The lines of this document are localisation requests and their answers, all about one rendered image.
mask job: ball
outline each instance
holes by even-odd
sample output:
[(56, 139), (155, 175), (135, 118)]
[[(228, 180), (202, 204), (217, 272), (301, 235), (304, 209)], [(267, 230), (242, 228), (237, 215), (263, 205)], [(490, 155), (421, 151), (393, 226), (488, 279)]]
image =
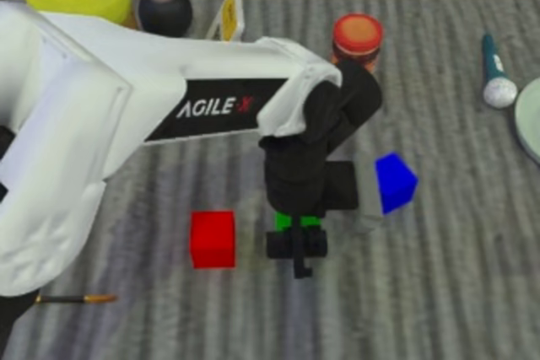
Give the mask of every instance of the ball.
[(190, 0), (140, 0), (138, 22), (142, 31), (165, 37), (181, 38), (193, 21)]
[(491, 79), (483, 89), (484, 101), (495, 109), (504, 109), (516, 101), (517, 86), (507, 78)]

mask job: red lid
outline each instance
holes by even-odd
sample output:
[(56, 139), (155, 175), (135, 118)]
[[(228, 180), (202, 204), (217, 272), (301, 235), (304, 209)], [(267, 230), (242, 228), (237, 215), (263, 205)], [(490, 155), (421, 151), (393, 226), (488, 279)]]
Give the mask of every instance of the red lid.
[(381, 45), (382, 25), (367, 14), (347, 14), (334, 24), (333, 39), (347, 51), (371, 51)]

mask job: blue cube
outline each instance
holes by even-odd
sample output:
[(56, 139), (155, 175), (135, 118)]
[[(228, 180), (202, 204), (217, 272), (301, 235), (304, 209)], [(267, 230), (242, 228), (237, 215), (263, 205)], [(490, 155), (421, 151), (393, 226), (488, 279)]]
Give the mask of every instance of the blue cube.
[(419, 179), (397, 153), (389, 153), (377, 159), (375, 169), (384, 214), (404, 206), (413, 199)]

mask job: red cube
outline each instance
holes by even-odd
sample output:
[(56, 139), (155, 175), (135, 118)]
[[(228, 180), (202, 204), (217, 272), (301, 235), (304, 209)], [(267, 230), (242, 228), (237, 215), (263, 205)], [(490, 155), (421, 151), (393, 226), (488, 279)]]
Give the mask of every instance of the red cube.
[(192, 212), (189, 251), (195, 269), (235, 267), (235, 214)]

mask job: white sphere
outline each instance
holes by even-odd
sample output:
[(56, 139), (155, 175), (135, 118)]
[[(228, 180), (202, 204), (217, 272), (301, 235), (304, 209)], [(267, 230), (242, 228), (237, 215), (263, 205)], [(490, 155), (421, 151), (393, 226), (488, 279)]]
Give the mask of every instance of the white sphere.
[(516, 101), (517, 86), (507, 78), (491, 79), (483, 88), (483, 99), (495, 109), (504, 109)]

